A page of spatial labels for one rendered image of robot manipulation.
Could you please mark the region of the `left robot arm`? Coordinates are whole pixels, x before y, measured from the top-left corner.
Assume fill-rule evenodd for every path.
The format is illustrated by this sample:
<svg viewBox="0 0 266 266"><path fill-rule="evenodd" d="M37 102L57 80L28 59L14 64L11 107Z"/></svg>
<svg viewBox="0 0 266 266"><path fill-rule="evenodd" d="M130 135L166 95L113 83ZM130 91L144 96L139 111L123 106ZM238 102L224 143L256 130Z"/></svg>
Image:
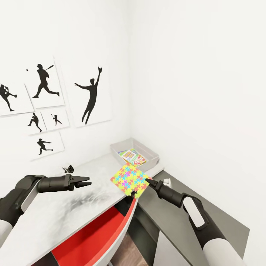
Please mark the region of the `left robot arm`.
<svg viewBox="0 0 266 266"><path fill-rule="evenodd" d="M30 206L38 193L73 191L91 185L90 177L72 176L74 168L69 163L62 166L62 176L26 175L20 179L15 189L0 198L0 249L9 236L18 219Z"/></svg>

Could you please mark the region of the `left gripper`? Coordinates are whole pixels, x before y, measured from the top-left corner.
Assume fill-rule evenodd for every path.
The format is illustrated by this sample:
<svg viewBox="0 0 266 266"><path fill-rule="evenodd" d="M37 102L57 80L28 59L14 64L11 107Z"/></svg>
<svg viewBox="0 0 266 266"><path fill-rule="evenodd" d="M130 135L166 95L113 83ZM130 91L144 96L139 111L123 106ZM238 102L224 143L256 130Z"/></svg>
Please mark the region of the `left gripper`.
<svg viewBox="0 0 266 266"><path fill-rule="evenodd" d="M80 188L91 185L92 182L84 182L90 180L90 177L72 176L55 176L50 180L50 192L73 191L74 187Z"/></svg>

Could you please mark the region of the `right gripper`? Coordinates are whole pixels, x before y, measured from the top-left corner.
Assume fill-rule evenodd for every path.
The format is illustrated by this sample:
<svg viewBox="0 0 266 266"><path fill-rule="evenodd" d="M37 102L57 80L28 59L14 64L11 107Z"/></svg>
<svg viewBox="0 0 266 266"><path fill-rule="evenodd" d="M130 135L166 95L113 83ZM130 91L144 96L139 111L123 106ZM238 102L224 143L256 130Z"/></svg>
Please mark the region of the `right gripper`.
<svg viewBox="0 0 266 266"><path fill-rule="evenodd" d="M148 178L145 180L150 183L149 186L157 192L157 195L160 199L165 199L171 203L171 198L175 190L164 185L163 181L161 180L159 180L159 182Z"/></svg>

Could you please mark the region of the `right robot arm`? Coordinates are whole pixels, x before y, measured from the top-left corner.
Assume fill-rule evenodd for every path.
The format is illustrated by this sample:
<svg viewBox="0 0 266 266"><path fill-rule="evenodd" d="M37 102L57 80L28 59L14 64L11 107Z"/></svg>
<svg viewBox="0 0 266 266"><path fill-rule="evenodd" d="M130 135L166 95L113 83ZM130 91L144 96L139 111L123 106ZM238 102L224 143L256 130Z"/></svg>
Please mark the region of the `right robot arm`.
<svg viewBox="0 0 266 266"><path fill-rule="evenodd" d="M183 205L209 266L247 266L204 210L198 198L173 190L170 178L165 179L164 183L161 180L145 180L150 183L149 186L157 192L160 199L165 199L178 208Z"/></svg>

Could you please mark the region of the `jigsaw puzzle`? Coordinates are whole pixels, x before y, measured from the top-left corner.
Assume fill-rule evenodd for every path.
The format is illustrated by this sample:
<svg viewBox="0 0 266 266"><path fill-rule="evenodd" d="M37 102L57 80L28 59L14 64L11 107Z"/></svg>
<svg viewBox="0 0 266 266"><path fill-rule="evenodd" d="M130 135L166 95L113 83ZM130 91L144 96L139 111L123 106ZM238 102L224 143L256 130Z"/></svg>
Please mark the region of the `jigsaw puzzle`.
<svg viewBox="0 0 266 266"><path fill-rule="evenodd" d="M145 180L146 178L152 179L127 162L110 181L127 196L131 196L132 190L135 190L135 192L137 192L135 198L139 198L150 184Z"/></svg>

